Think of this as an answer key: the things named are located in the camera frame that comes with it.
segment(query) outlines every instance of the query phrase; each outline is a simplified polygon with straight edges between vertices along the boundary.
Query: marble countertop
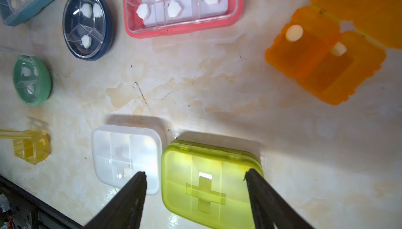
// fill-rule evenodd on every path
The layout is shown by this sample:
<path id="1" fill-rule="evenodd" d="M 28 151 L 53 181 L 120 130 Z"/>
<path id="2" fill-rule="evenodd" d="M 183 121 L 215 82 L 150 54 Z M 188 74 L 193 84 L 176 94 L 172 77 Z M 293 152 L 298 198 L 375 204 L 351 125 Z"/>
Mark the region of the marble countertop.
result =
<path id="1" fill-rule="evenodd" d="M 0 45 L 33 52 L 53 78 L 47 101 L 24 105 L 13 88 L 17 55 L 0 51 L 0 126 L 24 130 L 39 120 L 52 143 L 34 166 L 0 141 L 0 174 L 85 224 L 118 191 L 94 172 L 91 132 L 105 123 L 157 125 L 164 146 L 180 137 L 254 153 L 265 179 L 316 228 L 400 227 L 401 51 L 388 50 L 381 70 L 331 106 L 264 60 L 308 0 L 244 0 L 233 26 L 143 40 L 125 32 L 122 0 L 106 1 L 116 35 L 98 61 L 68 51 L 67 0 L 18 27 L 0 25 Z M 141 227 L 203 228 L 170 213 L 160 192 L 146 197 Z"/>

